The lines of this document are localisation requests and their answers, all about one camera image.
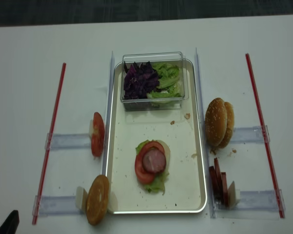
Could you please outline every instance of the metal tray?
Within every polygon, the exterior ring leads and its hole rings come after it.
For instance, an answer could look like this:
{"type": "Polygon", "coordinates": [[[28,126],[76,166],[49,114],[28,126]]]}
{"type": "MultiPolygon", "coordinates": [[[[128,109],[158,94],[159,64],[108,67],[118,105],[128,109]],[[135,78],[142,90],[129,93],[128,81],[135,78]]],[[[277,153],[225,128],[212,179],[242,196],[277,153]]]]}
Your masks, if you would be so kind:
{"type": "Polygon", "coordinates": [[[189,98],[179,110],[126,112],[121,103],[122,64],[114,70],[107,158],[103,172],[110,183],[108,211],[113,214],[198,213],[207,203],[201,133],[193,64],[186,60],[189,98]],[[190,113],[190,119],[184,115],[190,113]],[[163,140],[171,150],[166,192],[152,194],[139,184],[135,147],[163,140]]]}

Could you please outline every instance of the red stick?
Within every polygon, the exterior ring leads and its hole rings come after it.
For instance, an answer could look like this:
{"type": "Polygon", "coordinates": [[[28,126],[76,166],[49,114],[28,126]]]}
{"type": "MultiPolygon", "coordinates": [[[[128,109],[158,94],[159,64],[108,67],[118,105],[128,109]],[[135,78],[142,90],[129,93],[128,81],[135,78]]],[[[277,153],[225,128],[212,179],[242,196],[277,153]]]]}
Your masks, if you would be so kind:
{"type": "MultiPolygon", "coordinates": [[[[58,87],[57,98],[55,100],[54,109],[53,109],[53,116],[52,116],[52,120],[51,120],[49,137],[52,137],[53,130],[54,130],[55,119],[57,117],[58,106],[59,106],[59,102],[60,102],[60,95],[61,95],[62,85],[63,85],[63,81],[64,81],[65,69],[66,69],[66,63],[63,63],[60,83],[59,83],[59,87],[58,87]]],[[[33,217],[33,222],[32,222],[33,225],[35,225],[37,223],[37,219],[38,219],[39,204],[40,204],[40,199],[41,199],[41,195],[42,195],[44,176],[45,176],[45,171],[46,171],[47,163],[48,163],[48,159],[49,159],[49,152],[50,152],[49,148],[50,148],[50,141],[48,141],[48,143],[47,143],[47,150],[45,150],[45,154],[44,154],[44,161],[43,161],[39,189],[38,189],[38,197],[37,197],[36,204],[35,204],[36,210],[34,212],[34,217],[33,217]]]]}
{"type": "MultiPolygon", "coordinates": [[[[262,109],[261,109],[260,103],[259,103],[259,97],[258,97],[255,78],[254,78],[254,74],[253,74],[250,55],[245,54],[245,58],[246,58],[246,62],[248,64],[248,68],[249,68],[249,73],[250,73],[251,83],[252,83],[253,92],[254,92],[254,96],[255,96],[255,102],[256,102],[256,106],[257,106],[260,125],[262,126],[262,129],[263,129],[262,130],[263,137],[266,138],[265,122],[264,122],[262,109]]],[[[269,167],[270,167],[270,172],[272,174],[273,187],[274,187],[274,190],[275,190],[275,195],[276,195],[276,199],[277,199],[278,206],[279,206],[280,218],[284,218],[284,210],[283,210],[283,206],[281,204],[281,196],[280,196],[279,186],[278,186],[278,182],[277,182],[277,176],[276,176],[275,171],[274,171],[274,166],[273,166],[273,162],[272,162],[272,154],[271,154],[271,151],[270,151],[269,142],[265,142],[265,147],[266,147],[266,153],[267,153],[267,157],[268,157],[268,163],[269,163],[269,167]]]]}

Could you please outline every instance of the purple cabbage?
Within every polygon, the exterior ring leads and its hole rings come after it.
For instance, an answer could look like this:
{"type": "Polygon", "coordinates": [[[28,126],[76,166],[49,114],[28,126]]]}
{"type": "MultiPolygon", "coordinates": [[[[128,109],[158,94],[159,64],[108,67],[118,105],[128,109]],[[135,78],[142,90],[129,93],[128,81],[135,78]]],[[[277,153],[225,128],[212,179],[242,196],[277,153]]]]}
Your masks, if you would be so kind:
{"type": "Polygon", "coordinates": [[[140,67],[134,62],[129,69],[124,63],[124,69],[124,99],[147,98],[147,93],[156,90],[156,86],[160,84],[159,76],[150,62],[144,65],[141,63],[140,67]]]}

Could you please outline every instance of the gray carpet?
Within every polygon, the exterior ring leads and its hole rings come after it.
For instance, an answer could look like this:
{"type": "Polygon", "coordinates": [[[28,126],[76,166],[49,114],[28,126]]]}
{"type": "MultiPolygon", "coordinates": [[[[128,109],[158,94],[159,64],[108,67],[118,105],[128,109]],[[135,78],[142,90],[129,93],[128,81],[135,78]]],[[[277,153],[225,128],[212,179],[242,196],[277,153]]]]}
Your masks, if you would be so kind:
{"type": "Polygon", "coordinates": [[[293,14],[293,0],[0,0],[0,26],[293,14]]]}

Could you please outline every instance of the tomato slice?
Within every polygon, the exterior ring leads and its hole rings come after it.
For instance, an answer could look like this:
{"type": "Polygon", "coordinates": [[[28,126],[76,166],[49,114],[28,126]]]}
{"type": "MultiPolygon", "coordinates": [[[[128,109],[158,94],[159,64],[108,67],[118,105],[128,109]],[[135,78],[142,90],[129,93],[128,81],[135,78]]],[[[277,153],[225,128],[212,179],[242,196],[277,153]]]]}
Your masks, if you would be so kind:
{"type": "Polygon", "coordinates": [[[135,173],[138,181],[142,184],[150,184],[155,179],[155,174],[145,171],[142,165],[143,156],[152,148],[157,148],[159,151],[165,154],[163,146],[157,141],[151,141],[142,147],[135,160],[135,173]]]}
{"type": "Polygon", "coordinates": [[[91,152],[93,156],[100,157],[104,146],[104,123],[102,116],[95,112],[93,115],[93,134],[91,137],[91,152]]]}

